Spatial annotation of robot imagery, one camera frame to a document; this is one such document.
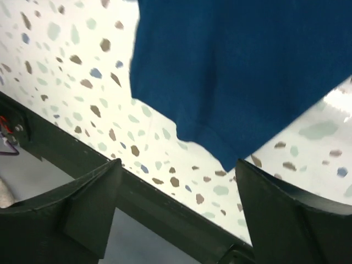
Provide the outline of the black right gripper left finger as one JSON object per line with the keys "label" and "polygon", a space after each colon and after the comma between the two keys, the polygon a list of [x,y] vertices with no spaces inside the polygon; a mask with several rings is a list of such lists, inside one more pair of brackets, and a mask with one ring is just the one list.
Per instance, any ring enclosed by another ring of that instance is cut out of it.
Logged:
{"label": "black right gripper left finger", "polygon": [[1,210],[1,263],[98,263],[122,181],[120,159]]}

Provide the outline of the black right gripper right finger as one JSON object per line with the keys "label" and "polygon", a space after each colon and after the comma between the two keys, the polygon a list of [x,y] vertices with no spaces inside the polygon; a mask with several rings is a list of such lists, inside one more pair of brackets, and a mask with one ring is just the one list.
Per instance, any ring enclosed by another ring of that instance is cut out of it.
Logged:
{"label": "black right gripper right finger", "polygon": [[237,161],[236,182],[256,263],[351,264],[351,206]]}

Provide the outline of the blue Mickey t-shirt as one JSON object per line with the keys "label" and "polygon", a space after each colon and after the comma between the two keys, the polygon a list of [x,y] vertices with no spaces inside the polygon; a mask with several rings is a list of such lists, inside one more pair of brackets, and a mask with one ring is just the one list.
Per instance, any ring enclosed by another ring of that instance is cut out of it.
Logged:
{"label": "blue Mickey t-shirt", "polygon": [[229,171],[351,76],[351,1],[139,1],[131,95]]}

